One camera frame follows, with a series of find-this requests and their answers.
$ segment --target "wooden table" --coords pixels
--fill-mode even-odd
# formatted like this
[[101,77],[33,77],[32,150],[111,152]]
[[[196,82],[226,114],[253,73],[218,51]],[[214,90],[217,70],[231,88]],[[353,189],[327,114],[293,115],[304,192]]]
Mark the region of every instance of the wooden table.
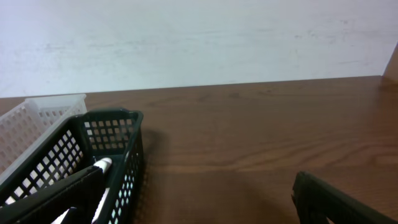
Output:
[[[23,98],[0,99],[3,114]],[[308,170],[398,219],[398,85],[339,78],[89,93],[144,113],[136,223],[298,223]]]

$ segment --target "brown table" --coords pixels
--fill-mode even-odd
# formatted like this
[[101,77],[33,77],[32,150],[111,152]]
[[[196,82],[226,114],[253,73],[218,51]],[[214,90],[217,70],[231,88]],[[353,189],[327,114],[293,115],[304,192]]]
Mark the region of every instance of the brown table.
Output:
[[[23,98],[0,99],[0,114]],[[298,223],[309,170],[398,220],[398,85],[383,77],[89,93],[144,113],[136,223]]]

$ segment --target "perforated basket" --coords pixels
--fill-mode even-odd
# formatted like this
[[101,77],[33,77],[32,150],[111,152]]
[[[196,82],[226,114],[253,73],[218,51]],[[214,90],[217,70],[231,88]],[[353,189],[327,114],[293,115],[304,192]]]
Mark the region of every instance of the perforated basket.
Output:
[[124,223],[143,171],[139,111],[90,111],[65,120],[0,185],[0,205],[29,197],[54,182],[110,157],[108,195],[97,223]]
[[85,94],[28,98],[0,117],[0,184],[67,117],[86,113]]

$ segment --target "basket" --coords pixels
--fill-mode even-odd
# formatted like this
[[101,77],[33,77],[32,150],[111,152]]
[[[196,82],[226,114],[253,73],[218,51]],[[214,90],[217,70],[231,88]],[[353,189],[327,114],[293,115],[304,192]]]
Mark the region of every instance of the basket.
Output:
[[0,205],[110,157],[113,164],[105,180],[109,191],[97,223],[124,223],[142,179],[142,117],[139,111],[119,109],[68,118],[0,185]]
[[85,98],[28,98],[0,117],[0,184],[64,119],[87,112]]

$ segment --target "white basket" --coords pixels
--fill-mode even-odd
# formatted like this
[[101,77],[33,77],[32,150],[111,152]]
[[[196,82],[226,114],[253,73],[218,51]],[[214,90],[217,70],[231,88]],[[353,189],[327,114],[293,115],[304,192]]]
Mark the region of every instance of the white basket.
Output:
[[0,184],[62,121],[86,113],[85,94],[28,98],[0,117]]

